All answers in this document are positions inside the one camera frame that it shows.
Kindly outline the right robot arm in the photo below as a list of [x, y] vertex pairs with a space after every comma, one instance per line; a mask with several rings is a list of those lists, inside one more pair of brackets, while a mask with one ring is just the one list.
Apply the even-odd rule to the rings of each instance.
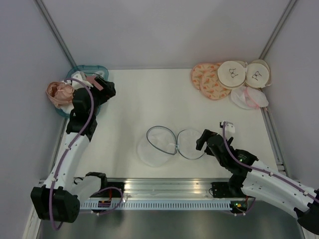
[[255, 155], [231, 146], [225, 134], [204, 130], [196, 149], [216, 158], [232, 173], [227, 190], [234, 197], [253, 197], [271, 204], [292, 217], [306, 230], [319, 233], [319, 192], [275, 172]]

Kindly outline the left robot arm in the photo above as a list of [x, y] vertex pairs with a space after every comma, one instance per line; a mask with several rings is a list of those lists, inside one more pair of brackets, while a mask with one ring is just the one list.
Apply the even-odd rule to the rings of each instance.
[[74, 183], [80, 159], [97, 128], [98, 109], [116, 94], [115, 84], [97, 74], [88, 76], [86, 81], [89, 85], [78, 81], [81, 88], [73, 93], [64, 151], [43, 185], [33, 187], [30, 194], [41, 220], [72, 223], [87, 199], [94, 194], [104, 197], [109, 191], [107, 177], [100, 172], [89, 172], [79, 183]]

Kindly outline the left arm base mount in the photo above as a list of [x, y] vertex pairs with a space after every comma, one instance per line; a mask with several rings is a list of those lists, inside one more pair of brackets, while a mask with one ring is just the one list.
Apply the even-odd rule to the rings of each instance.
[[107, 187], [113, 187], [112, 189], [108, 189], [105, 192], [105, 197], [106, 198], [111, 198], [111, 199], [120, 199], [121, 198], [121, 193], [124, 193], [124, 182], [108, 182]]

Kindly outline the white mesh laundry bag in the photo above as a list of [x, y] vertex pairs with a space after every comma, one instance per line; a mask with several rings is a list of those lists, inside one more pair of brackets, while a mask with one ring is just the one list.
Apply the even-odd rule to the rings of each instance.
[[204, 150], [196, 149], [201, 134], [194, 129], [184, 129], [175, 134], [171, 129], [156, 125], [147, 130], [137, 144], [139, 159], [150, 167], [161, 167], [175, 155], [187, 160], [198, 160]]

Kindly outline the dark pink black-strap bra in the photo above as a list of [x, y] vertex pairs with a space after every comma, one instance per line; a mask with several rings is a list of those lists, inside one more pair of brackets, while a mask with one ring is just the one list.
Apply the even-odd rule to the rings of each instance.
[[96, 80], [95, 76], [87, 76], [86, 81], [88, 81], [91, 85], [93, 85], [95, 88], [97, 88], [99, 91], [103, 90], [104, 88], [98, 81]]

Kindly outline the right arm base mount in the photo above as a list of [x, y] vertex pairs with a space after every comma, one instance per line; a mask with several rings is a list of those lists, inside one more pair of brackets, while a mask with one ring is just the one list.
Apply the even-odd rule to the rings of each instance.
[[234, 195], [230, 192], [227, 182], [212, 182], [211, 188], [208, 192], [213, 198], [234, 198]]

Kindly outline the peach pink bra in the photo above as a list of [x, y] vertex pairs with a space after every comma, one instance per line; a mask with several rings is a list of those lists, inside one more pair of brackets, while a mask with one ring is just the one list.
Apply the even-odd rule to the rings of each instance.
[[45, 92], [54, 106], [61, 108], [72, 103], [74, 91], [71, 85], [64, 82], [51, 82]]

